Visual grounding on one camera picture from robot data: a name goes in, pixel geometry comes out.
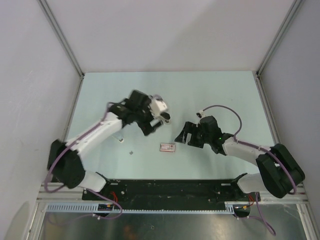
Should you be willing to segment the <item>beige black stapler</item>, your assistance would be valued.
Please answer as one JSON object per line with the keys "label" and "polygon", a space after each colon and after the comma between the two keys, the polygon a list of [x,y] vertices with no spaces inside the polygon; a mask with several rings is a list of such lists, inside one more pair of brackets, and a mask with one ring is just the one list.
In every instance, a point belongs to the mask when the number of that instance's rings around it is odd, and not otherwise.
{"label": "beige black stapler", "polygon": [[162,112],[160,114],[161,120],[164,124],[169,125],[171,124],[171,116],[168,112]]}

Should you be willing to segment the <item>red white staple box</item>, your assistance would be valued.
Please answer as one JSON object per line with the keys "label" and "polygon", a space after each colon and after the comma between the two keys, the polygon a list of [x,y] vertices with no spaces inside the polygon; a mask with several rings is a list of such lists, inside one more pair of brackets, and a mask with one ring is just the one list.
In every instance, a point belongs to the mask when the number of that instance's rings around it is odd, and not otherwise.
{"label": "red white staple box", "polygon": [[159,151],[174,153],[176,151],[176,145],[174,143],[161,143]]}

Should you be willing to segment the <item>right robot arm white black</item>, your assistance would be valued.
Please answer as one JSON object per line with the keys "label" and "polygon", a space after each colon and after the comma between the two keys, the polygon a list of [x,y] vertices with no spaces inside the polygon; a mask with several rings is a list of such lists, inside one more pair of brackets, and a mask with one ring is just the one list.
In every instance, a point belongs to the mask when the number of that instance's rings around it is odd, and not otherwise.
{"label": "right robot arm white black", "polygon": [[267,191],[276,198],[293,194],[306,176],[285,145],[260,146],[235,140],[222,132],[213,116],[205,116],[198,123],[185,122],[176,143],[202,149],[209,145],[215,154],[236,157],[258,167],[255,174],[243,173],[234,179],[231,196],[242,201],[249,193]]}

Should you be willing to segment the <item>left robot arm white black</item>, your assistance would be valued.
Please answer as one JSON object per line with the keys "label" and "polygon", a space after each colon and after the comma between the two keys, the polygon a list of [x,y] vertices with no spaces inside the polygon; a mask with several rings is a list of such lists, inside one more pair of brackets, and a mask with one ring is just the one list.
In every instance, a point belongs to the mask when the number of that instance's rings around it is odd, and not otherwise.
{"label": "left robot arm white black", "polygon": [[137,123],[145,136],[171,121],[169,107],[159,95],[147,95],[133,90],[128,98],[120,102],[109,102],[105,113],[85,132],[67,141],[56,139],[50,146],[47,170],[44,180],[56,178],[64,187],[81,187],[93,191],[100,200],[110,196],[108,180],[100,173],[85,170],[83,158],[107,138],[124,127]]}

